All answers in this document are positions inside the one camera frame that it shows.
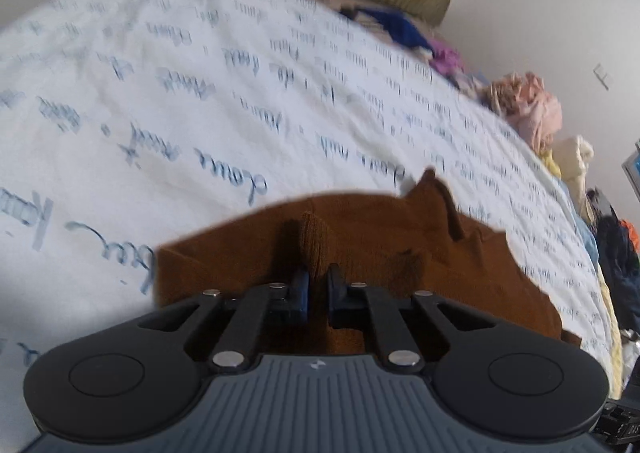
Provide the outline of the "brown knit sweater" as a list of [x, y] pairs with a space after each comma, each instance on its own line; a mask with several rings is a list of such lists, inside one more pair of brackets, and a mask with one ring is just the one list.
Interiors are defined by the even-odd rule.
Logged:
[[160, 306], [208, 288], [237, 296], [308, 273], [309, 316], [318, 347], [331, 353], [362, 348], [353, 333], [324, 323], [322, 279], [331, 265], [345, 281], [381, 286], [397, 298], [433, 291], [564, 343], [582, 342], [518, 266], [506, 236], [460, 213], [433, 170], [402, 197], [326, 194], [282, 202], [165, 244], [155, 262]]

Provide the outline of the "cream white jacket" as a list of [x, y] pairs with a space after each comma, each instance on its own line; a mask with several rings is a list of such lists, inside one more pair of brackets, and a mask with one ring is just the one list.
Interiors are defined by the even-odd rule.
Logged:
[[562, 181], [582, 219], [591, 216], [586, 194], [586, 176], [593, 155], [593, 147], [581, 135], [555, 142], [552, 146], [554, 162], [560, 168]]

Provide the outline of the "pink clothes pile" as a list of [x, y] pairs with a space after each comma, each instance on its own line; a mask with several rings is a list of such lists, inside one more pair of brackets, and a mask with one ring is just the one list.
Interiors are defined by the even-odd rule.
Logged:
[[536, 153], [544, 153], [563, 124], [558, 98], [533, 72], [510, 74], [480, 91], [483, 101]]

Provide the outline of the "dark navy clothes pile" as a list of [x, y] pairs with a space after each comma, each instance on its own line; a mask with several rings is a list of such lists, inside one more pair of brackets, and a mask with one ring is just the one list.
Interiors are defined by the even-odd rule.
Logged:
[[599, 262], [610, 290], [618, 327], [639, 332], [639, 255], [628, 229], [597, 188], [587, 191], [594, 214]]

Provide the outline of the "lotus flower wall poster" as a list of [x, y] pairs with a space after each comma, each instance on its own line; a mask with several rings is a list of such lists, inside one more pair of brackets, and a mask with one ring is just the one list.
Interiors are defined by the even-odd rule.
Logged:
[[622, 168], [634, 190], [637, 198], [640, 198], [640, 145], [634, 144], [634, 150], [623, 162]]

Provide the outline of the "purple garment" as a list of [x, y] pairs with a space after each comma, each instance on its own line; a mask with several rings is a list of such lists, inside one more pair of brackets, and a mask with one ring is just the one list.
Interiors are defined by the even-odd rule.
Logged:
[[431, 39], [428, 42], [432, 50], [430, 65], [432, 69], [444, 77], [456, 72], [464, 72], [464, 64], [460, 53], [445, 41]]

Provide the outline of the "dark blue cloth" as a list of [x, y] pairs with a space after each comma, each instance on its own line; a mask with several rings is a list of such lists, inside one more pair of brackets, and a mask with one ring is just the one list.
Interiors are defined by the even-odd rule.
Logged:
[[340, 13], [349, 18], [356, 20], [359, 14], [364, 14], [372, 18], [378, 26], [382, 27], [392, 38], [394, 43], [400, 44], [407, 49], [426, 49], [434, 51], [431, 43], [429, 43], [420, 30], [405, 17], [404, 14], [394, 10], [371, 9], [355, 6], [354, 8], [340, 9]]

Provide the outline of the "white script-print quilt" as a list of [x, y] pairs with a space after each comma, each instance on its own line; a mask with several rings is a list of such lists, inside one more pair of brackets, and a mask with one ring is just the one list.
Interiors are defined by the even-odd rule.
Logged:
[[316, 0], [50, 0], [1, 33], [1, 447], [39, 355], [149, 311], [163, 243], [434, 168], [622, 379], [558, 180], [502, 119]]

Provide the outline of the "white wall light switch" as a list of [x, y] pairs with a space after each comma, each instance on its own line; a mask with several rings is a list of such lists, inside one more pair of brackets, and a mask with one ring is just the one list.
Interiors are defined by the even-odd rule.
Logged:
[[593, 75], [599, 81], [600, 85], [606, 90], [610, 91], [613, 84], [612, 75], [604, 68], [604, 66], [598, 63], [594, 66]]

